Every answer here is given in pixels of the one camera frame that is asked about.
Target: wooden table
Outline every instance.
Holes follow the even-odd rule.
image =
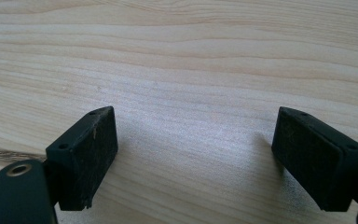
[[[106,105],[119,152],[60,223],[354,223],[270,145],[281,105],[358,141],[358,0],[0,0],[0,149]]]

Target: wooden surface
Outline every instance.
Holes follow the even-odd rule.
[[[354,223],[270,144],[280,105],[358,141],[358,0],[0,0],[0,148],[42,154],[106,105],[116,160],[61,223]]]

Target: wood grain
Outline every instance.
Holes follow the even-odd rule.
[[[0,148],[43,154],[106,105],[117,158],[61,223],[354,223],[270,144],[280,105],[358,141],[358,0],[0,0]]]

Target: light wood board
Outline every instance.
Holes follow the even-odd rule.
[[[358,141],[358,0],[0,0],[1,149],[42,154],[106,105],[116,160],[60,223],[355,222],[270,144],[281,105]]]

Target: black clamp jaw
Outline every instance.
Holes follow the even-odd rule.
[[[0,223],[58,223],[63,211],[91,207],[117,154],[112,106],[89,112],[47,149],[47,159],[18,161],[0,171]]]
[[[358,202],[358,143],[345,134],[281,107],[272,152],[322,210],[345,212]]]

